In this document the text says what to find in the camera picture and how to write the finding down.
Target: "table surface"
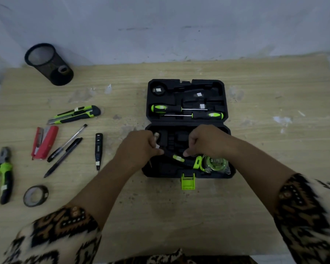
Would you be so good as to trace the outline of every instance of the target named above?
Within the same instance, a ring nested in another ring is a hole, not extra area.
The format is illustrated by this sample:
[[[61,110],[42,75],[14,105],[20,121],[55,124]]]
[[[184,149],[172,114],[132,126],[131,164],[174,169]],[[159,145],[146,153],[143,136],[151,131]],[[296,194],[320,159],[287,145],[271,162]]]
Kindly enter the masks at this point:
[[[209,62],[79,66],[66,86],[50,84],[30,67],[7,71],[0,92],[0,148],[13,151],[11,201],[0,205],[0,255],[20,228],[67,203],[96,174],[95,133],[104,133],[102,165],[130,130],[144,129],[147,83],[153,78],[219,79],[225,83],[234,136],[247,140],[300,173],[330,180],[330,65],[325,56]],[[112,91],[105,93],[111,84]],[[50,164],[31,160],[35,131],[48,118],[82,105],[104,112],[60,125],[55,150],[84,123],[79,147],[48,178]],[[287,126],[277,122],[291,119]],[[44,183],[49,198],[27,208],[24,192]],[[96,261],[172,252],[273,254],[287,248],[272,217],[237,173],[232,179],[199,179],[182,191],[178,179],[127,182],[103,230]]]

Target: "tool case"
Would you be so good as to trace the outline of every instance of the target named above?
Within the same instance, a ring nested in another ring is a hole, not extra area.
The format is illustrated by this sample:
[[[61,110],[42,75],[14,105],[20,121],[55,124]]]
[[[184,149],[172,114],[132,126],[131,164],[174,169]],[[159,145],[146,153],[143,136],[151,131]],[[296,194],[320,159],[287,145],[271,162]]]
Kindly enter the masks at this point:
[[[181,112],[168,113],[174,115],[191,115],[195,110],[207,109],[208,112],[223,113],[219,119],[193,119],[190,116],[164,116],[154,113],[155,105],[181,106]],[[192,82],[179,79],[153,79],[148,83],[147,118],[151,121],[145,129],[160,134],[157,144],[181,156],[188,148],[189,133],[201,124],[212,124],[225,133],[231,134],[224,121],[228,119],[227,102],[224,83],[220,80],[193,79]],[[201,169],[193,169],[180,164],[167,156],[160,155],[150,159],[142,168],[144,175],[157,178],[231,178],[236,169],[229,163],[230,174],[212,171],[207,173]]]

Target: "black tape roll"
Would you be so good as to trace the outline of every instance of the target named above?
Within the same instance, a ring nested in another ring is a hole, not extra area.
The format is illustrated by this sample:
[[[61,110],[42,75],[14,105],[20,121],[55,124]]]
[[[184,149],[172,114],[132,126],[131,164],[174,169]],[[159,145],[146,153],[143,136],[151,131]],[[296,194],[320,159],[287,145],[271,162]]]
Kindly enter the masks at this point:
[[[34,200],[32,198],[33,194],[37,195],[36,200]],[[41,184],[40,185],[35,185],[35,186],[32,186],[31,188],[29,188],[25,192],[25,195],[23,195],[23,203],[27,207],[36,207],[36,206],[39,206],[39,205],[43,204],[48,199],[48,196],[49,196],[49,191],[48,191],[48,188],[46,186],[41,185]]]

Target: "green screwdriver handle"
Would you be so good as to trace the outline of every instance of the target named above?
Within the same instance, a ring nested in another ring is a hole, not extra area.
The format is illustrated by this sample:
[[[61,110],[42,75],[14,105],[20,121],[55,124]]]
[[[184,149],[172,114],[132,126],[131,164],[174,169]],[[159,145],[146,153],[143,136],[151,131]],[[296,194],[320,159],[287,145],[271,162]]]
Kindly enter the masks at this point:
[[[151,111],[154,113],[180,113],[182,111],[181,106],[168,106],[164,104],[154,104],[151,106]]]
[[[222,120],[224,118],[224,114],[222,112],[215,112],[215,111],[212,112],[193,111],[192,118]]]

